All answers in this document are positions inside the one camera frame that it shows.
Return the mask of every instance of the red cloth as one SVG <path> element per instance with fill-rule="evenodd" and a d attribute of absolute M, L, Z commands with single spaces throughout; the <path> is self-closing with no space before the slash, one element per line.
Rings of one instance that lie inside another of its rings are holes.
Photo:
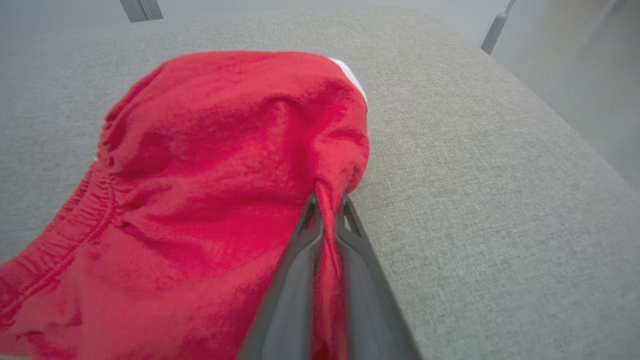
<path fill-rule="evenodd" d="M 233 359 L 308 195 L 326 224 L 314 358 L 345 358 L 333 216 L 367 162 L 366 103 L 304 53 L 198 53 L 107 114 L 97 160 L 0 267 L 0 352 Z"/>

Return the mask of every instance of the gray fabric surface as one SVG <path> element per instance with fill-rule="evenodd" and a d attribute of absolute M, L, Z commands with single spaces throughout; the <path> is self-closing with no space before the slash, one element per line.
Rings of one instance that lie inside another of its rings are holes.
<path fill-rule="evenodd" d="M 173 56 L 299 50 L 367 92 L 354 203 L 426 359 L 639 359 L 640 197 L 480 49 L 400 10 L 103 29 L 0 56 L 2 260 L 93 161 L 102 117 Z"/>

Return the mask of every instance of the gray floor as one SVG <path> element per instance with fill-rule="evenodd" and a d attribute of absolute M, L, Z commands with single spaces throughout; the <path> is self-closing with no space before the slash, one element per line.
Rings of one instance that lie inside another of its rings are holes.
<path fill-rule="evenodd" d="M 541 97 L 640 192 L 640 1 L 620 1 Z"/>

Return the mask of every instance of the seam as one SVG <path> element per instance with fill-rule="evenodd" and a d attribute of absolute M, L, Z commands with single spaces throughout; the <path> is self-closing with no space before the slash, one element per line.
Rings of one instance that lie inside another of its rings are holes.
<path fill-rule="evenodd" d="M 87 241 L 91 241 L 96 237 L 96 235 L 100 234 L 102 230 L 109 224 L 111 218 L 113 218 L 114 211 L 114 203 L 115 203 L 115 194 L 113 189 L 109 187 L 109 203 L 107 206 L 107 210 L 104 212 L 100 221 L 98 221 L 92 228 L 91 231 L 84 236 L 84 238 L 77 243 L 77 245 L 73 249 L 69 249 L 67 255 L 61 259 L 56 265 L 54 265 L 41 279 L 34 282 L 31 286 L 29 286 L 23 293 L 17 298 L 13 303 L 7 306 L 4 311 L 0 313 L 0 316 L 4 316 L 8 313 L 11 313 L 15 310 L 15 308 L 21 305 L 28 297 L 32 296 L 34 293 L 42 290 L 49 283 L 49 281 L 57 276 L 59 276 L 71 263 L 71 261 L 75 258 L 76 250 L 80 245 L 86 243 Z"/>

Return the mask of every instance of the gray upholstered surface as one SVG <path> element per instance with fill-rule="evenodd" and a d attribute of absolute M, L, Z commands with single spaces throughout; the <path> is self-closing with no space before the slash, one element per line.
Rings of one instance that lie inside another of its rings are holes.
<path fill-rule="evenodd" d="M 163 60 L 300 50 L 369 98 L 353 200 L 426 359 L 639 359 L 640 197 L 479 49 L 397 10 L 160 20 L 0 56 L 2 260 L 93 161 L 102 117 Z"/>

